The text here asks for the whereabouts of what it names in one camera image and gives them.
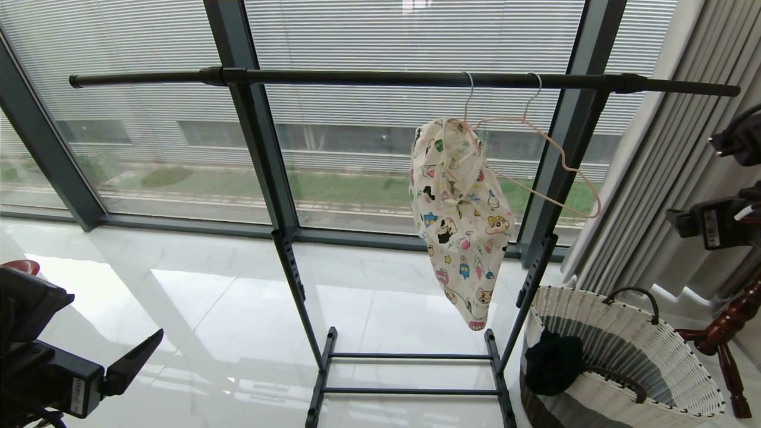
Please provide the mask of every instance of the black cloth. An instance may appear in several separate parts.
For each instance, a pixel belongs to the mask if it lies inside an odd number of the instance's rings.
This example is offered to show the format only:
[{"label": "black cloth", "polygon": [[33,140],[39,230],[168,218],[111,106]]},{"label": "black cloth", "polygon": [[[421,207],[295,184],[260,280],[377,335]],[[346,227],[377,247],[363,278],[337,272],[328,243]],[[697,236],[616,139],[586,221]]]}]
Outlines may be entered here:
[{"label": "black cloth", "polygon": [[581,338],[543,331],[526,350],[526,386],[538,395],[557,395],[585,370]]}]

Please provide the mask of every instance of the metal hook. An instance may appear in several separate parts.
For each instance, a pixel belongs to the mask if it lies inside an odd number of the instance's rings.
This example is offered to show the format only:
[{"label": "metal hook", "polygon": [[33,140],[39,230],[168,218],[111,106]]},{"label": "metal hook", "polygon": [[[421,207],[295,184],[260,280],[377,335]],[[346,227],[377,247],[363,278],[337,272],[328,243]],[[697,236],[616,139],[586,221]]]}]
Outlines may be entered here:
[{"label": "metal hook", "polygon": [[468,121],[468,103],[470,102],[470,98],[473,98],[473,91],[475,90],[476,86],[473,84],[473,76],[470,75],[470,72],[463,72],[466,75],[468,75],[468,78],[470,78],[470,95],[468,95],[467,101],[465,101],[465,112],[463,113],[463,120],[465,122]]},{"label": "metal hook", "polygon": [[526,108],[524,108],[524,116],[523,116],[524,120],[526,120],[526,116],[528,115],[528,107],[531,105],[531,101],[534,101],[542,92],[542,78],[539,77],[537,73],[529,72],[528,74],[534,75],[537,77],[537,80],[539,80],[539,89],[537,90],[536,94],[534,94],[533,97],[531,97],[531,99],[526,103]]}]

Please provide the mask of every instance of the striped basket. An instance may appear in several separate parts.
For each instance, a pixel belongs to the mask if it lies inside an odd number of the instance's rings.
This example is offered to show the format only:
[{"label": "striped basket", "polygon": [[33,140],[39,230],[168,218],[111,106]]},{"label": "striped basket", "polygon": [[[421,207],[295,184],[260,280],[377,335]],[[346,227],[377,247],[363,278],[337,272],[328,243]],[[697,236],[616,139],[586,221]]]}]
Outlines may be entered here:
[{"label": "striped basket", "polygon": [[[521,360],[521,401],[535,427],[590,426],[674,428],[698,426],[724,413],[721,391],[682,337],[654,315],[583,290],[540,287],[529,312],[525,351],[539,342],[544,329],[561,336],[578,336],[587,366],[601,366],[636,385],[627,388],[610,376],[579,375],[564,392],[535,395],[524,381]],[[647,399],[637,403],[635,390]]]}]

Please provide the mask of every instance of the white marble floor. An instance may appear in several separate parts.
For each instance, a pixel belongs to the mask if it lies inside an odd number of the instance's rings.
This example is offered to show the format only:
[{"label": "white marble floor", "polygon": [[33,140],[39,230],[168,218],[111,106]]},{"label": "white marble floor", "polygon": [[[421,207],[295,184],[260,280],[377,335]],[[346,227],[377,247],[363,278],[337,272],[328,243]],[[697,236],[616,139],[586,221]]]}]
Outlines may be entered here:
[{"label": "white marble floor", "polygon": [[[439,291],[425,254],[296,244],[307,307],[340,352],[486,353]],[[159,327],[164,341],[130,389],[69,426],[304,425],[317,369],[270,241],[0,219],[0,260],[40,262],[76,294],[41,339],[108,366]],[[505,261],[488,327],[502,348],[525,272]],[[544,284],[558,285],[552,265]],[[704,321],[668,317],[677,327]],[[518,355],[505,375],[519,426]],[[761,375],[735,350],[761,414]],[[715,357],[702,357],[721,379]],[[331,386],[493,388],[488,365],[334,363]],[[759,426],[732,416],[720,426]],[[320,428],[501,426],[494,398],[328,396]]]}]

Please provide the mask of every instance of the clothes hanger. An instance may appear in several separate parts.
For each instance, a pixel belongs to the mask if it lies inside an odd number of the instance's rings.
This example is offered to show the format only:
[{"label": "clothes hanger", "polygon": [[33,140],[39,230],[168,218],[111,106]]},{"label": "clothes hanger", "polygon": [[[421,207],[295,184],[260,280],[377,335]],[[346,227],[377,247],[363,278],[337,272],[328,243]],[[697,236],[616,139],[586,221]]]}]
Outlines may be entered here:
[{"label": "clothes hanger", "polygon": [[512,181],[513,183],[517,184],[519,187],[522,187],[525,190],[528,190],[529,192],[537,195],[538,197],[544,199],[545,201],[547,201],[549,203],[553,203],[553,204],[555,204],[555,205],[557,205],[557,206],[559,206],[561,208],[565,208],[568,211],[575,212],[576,214],[579,214],[580,216],[586,217],[587,219],[594,219],[594,218],[598,217],[600,215],[600,213],[602,212],[602,210],[603,210],[603,203],[600,201],[600,195],[597,192],[597,189],[594,188],[594,185],[589,180],[587,175],[584,174],[584,172],[582,172],[582,171],[580,171],[580,170],[578,170],[576,168],[570,168],[565,163],[565,150],[563,150],[563,147],[561,147],[560,144],[558,144],[554,139],[552,139],[549,135],[547,135],[547,133],[542,131],[538,126],[534,125],[533,123],[531,123],[530,120],[528,120],[528,109],[529,109],[529,106],[531,105],[531,101],[536,99],[539,96],[539,94],[542,92],[542,78],[539,77],[539,75],[536,74],[536,73],[528,73],[530,75],[534,75],[534,76],[537,77],[537,80],[539,80],[539,89],[537,90],[536,94],[534,94],[533,97],[531,97],[531,99],[526,103],[526,107],[524,108],[524,113],[523,113],[522,117],[489,117],[489,118],[480,120],[475,126],[470,126],[470,124],[468,123],[468,104],[470,103],[470,99],[473,98],[473,92],[474,92],[476,86],[473,84],[473,77],[470,75],[470,73],[469,72],[463,72],[463,73],[465,73],[468,76],[468,78],[470,78],[470,95],[468,95],[468,99],[467,99],[467,101],[465,101],[465,111],[463,112],[463,122],[471,130],[473,130],[473,131],[478,129],[484,123],[487,123],[487,122],[496,122],[496,121],[523,123],[525,125],[530,126],[531,129],[533,129],[536,133],[541,135],[542,138],[545,139],[545,141],[548,141],[550,144],[554,145],[555,148],[560,151],[560,163],[563,166],[563,169],[565,169],[566,171],[575,172],[576,174],[578,174],[581,177],[582,180],[584,180],[584,182],[587,184],[587,187],[589,187],[589,190],[592,192],[592,196],[594,196],[594,200],[597,202],[597,209],[595,210],[594,214],[589,214],[589,213],[586,213],[586,212],[581,212],[581,211],[579,211],[579,210],[577,210],[575,208],[572,208],[570,206],[565,205],[564,203],[560,203],[560,202],[554,200],[553,198],[550,198],[550,197],[548,197],[548,196],[546,196],[546,195],[544,195],[544,194],[542,194],[540,192],[537,192],[536,190],[532,189],[531,187],[528,187],[527,185],[521,183],[518,180],[515,180],[512,177],[508,177],[508,176],[506,176],[504,174],[501,174],[499,171],[496,171],[496,170],[493,170],[493,171],[498,176],[500,176],[500,177],[502,177],[502,178],[504,178],[506,180]]}]

